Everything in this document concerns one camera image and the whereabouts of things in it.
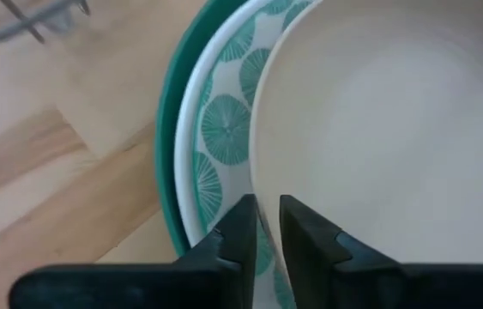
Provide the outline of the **teal patterned white plate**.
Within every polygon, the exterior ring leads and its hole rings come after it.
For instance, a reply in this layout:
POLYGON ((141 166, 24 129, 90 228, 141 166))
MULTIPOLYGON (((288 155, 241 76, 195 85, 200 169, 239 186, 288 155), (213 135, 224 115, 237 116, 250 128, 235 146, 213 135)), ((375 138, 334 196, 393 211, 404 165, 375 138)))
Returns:
POLYGON ((249 131, 263 68, 287 26, 316 0, 247 0, 213 31, 178 115, 174 181, 190 246, 252 191, 249 131))

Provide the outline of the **beige plate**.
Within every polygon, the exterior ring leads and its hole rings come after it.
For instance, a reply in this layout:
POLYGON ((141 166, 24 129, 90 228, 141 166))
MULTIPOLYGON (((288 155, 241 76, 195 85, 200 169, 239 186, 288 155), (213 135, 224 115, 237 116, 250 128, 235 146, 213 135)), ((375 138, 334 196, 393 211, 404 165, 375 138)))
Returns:
POLYGON ((306 8, 263 69, 250 162, 291 289, 283 195, 399 263, 483 264, 483 0, 306 8))

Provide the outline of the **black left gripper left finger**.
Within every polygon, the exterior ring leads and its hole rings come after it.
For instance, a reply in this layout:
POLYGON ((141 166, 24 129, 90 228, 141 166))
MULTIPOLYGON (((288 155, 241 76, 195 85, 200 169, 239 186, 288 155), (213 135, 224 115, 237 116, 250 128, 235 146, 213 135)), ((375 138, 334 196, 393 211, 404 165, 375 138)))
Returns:
POLYGON ((18 278, 9 309, 251 309, 257 201, 243 196, 169 264, 55 264, 18 278))

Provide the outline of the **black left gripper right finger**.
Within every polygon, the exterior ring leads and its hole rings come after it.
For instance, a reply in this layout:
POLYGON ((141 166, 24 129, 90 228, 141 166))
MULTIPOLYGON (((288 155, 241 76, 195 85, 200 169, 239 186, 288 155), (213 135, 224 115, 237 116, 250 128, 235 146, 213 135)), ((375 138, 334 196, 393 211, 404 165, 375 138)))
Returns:
POLYGON ((280 198, 298 309, 483 309, 483 264, 402 264, 297 198, 280 198))

